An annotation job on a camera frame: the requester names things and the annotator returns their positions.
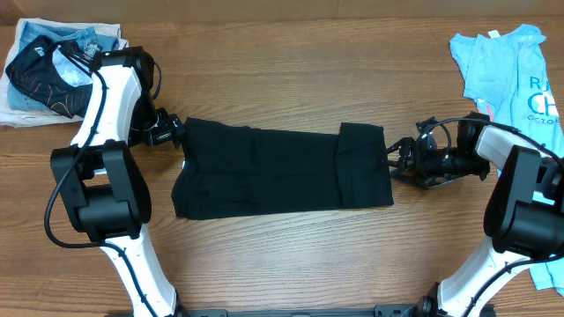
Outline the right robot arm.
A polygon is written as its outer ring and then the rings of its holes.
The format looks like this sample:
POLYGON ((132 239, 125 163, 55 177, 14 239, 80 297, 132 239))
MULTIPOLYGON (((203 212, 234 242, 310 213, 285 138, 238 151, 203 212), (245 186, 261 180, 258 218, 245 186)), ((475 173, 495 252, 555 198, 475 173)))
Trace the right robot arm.
POLYGON ((401 316, 493 316, 489 301, 515 276, 534 264, 563 257, 563 159, 519 129, 471 112, 454 120, 456 135, 438 148, 433 132, 448 121, 417 123, 419 135, 404 137, 387 152, 391 177, 432 188, 477 175, 492 167, 499 179, 486 206, 484 239, 450 277, 401 316))

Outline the folded beige cloth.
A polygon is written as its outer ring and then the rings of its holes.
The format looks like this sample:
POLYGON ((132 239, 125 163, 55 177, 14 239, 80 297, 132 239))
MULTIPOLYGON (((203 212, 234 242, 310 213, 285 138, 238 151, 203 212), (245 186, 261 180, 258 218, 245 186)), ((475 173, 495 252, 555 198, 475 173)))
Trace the folded beige cloth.
MULTIPOLYGON (((19 53, 19 35, 23 28, 23 24, 25 22, 35 22, 35 23, 44 23, 47 22, 48 24, 53 23, 54 25, 61 25, 61 24, 68 24, 70 26, 85 26, 86 24, 106 24, 106 23, 63 23, 63 22, 56 22, 50 21, 41 18, 22 18, 19 20, 16 26, 15 32, 15 40, 8 52, 6 57, 5 63, 10 64, 13 59, 19 53)), ((121 28, 121 39, 119 40, 120 47, 118 49, 123 49, 129 46, 129 42, 122 38, 122 28, 121 28)), ((21 111, 21 110, 14 110, 11 109, 8 105, 8 98, 7 92, 10 84, 10 79, 5 74, 5 71, 1 71, 1 124, 3 126, 10 126, 15 128, 26 128, 26 127, 35 127, 35 126, 43 126, 43 125, 50 125, 50 124, 59 124, 59 123, 70 123, 70 122, 79 122, 81 118, 79 116, 75 116, 73 118, 67 118, 63 115, 57 114, 47 107, 43 110, 34 110, 34 111, 21 111)))

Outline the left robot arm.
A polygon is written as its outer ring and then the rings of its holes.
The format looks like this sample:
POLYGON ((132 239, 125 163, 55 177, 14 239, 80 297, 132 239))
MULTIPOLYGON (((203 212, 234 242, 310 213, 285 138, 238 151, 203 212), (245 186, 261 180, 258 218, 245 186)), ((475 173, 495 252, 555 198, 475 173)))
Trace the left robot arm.
POLYGON ((135 316, 183 316, 151 242, 149 188, 130 149, 185 135, 176 114, 156 108, 159 65, 141 47, 98 53, 90 62, 67 58, 93 80, 84 120, 70 146, 53 150, 56 186, 44 230, 57 246, 98 248, 115 266, 135 316))

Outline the light blue t-shirt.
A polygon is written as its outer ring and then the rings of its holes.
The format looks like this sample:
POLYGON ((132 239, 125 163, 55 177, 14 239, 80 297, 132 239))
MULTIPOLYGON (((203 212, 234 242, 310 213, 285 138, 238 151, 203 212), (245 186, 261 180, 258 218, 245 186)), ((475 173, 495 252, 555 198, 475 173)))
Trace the light blue t-shirt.
POLYGON ((493 122, 517 128, 559 157, 563 132, 545 58, 541 30, 521 25, 500 35, 466 37, 456 34, 449 49, 464 80, 464 97, 493 122))

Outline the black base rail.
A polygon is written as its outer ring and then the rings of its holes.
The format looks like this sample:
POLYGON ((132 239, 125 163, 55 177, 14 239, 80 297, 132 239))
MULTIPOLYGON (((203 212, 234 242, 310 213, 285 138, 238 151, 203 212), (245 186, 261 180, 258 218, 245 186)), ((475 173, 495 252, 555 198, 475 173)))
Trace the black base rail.
POLYGON ((408 317, 413 316, 415 305, 377 305, 374 308, 317 309, 310 311, 270 310, 228 312, 227 310, 182 311, 182 317, 408 317))

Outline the folded black patterned shirt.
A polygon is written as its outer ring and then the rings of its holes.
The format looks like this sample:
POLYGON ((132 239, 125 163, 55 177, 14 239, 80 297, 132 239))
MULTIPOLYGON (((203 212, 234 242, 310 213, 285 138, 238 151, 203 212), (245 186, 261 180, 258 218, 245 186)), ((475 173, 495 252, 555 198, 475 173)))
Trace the folded black patterned shirt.
POLYGON ((5 73, 18 92, 72 119, 85 115, 93 92, 89 62, 77 41, 39 35, 20 50, 5 73))

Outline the black t-shirt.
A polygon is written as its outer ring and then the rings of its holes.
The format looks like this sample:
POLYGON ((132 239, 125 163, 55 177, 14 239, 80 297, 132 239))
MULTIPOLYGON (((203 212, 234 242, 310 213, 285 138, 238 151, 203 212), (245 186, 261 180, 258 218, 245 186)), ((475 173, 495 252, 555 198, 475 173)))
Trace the black t-shirt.
POLYGON ((343 122, 338 134, 189 118, 185 163, 172 201, 177 217, 207 220, 394 203, 383 129, 343 122))

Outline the folded blue jeans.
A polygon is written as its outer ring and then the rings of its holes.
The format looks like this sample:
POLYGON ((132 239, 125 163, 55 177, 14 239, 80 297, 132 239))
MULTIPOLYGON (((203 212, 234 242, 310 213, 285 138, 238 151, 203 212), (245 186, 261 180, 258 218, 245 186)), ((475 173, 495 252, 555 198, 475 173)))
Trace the folded blue jeans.
MULTIPOLYGON (((119 24, 86 24, 85 26, 70 26, 68 24, 54 25, 53 23, 25 22, 19 35, 20 52, 36 37, 45 35, 52 41, 75 40, 79 48, 87 54, 93 49, 98 51, 117 50, 120 47, 121 26, 119 24)), ((39 101, 32 100, 9 84, 8 105, 11 109, 21 111, 43 110, 45 106, 39 101)))

